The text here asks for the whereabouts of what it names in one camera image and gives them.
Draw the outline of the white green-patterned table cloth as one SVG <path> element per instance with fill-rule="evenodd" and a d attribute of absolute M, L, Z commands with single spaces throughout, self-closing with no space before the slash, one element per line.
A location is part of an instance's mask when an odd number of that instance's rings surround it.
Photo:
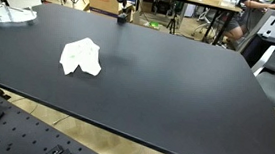
<path fill-rule="evenodd" d="M 92 39 L 86 37 L 77 42 L 66 44 L 59 63 L 62 65 L 65 75 L 80 67 L 83 72 L 97 76 L 101 71 L 99 53 L 99 46 Z"/>

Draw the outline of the wooden desk with black legs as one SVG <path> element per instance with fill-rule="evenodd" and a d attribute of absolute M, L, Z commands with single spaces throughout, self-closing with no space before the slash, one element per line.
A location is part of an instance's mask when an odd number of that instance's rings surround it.
<path fill-rule="evenodd" d="M 224 34 L 224 31 L 227 25 L 231 22 L 232 17 L 236 13 L 242 11 L 241 8 L 238 8 L 235 4 L 230 4 L 225 0 L 176 0 L 184 3 L 190 3 L 192 5 L 204 6 L 205 8 L 212 8 L 216 10 L 214 19 L 217 19 L 218 16 L 224 12 L 227 13 L 227 18 L 225 23 L 222 25 L 219 33 L 216 34 L 215 39 L 213 40 L 213 45 L 217 44 L 220 40 L 220 37 Z"/>

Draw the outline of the seated person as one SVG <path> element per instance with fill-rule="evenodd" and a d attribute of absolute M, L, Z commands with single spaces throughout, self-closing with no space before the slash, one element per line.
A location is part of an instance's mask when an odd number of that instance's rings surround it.
<path fill-rule="evenodd" d="M 248 30 L 248 22 L 250 13 L 253 9 L 272 9 L 275 10 L 275 3 L 261 3 L 260 0 L 240 0 L 238 2 L 240 13 L 234 15 L 225 29 L 225 36 L 228 41 L 238 41 L 244 36 Z"/>

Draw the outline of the black perforated breadboard plate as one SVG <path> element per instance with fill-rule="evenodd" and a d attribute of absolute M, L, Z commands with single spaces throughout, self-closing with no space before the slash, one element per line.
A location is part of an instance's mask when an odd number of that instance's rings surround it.
<path fill-rule="evenodd" d="M 98 154 L 0 97 L 0 154 Z"/>

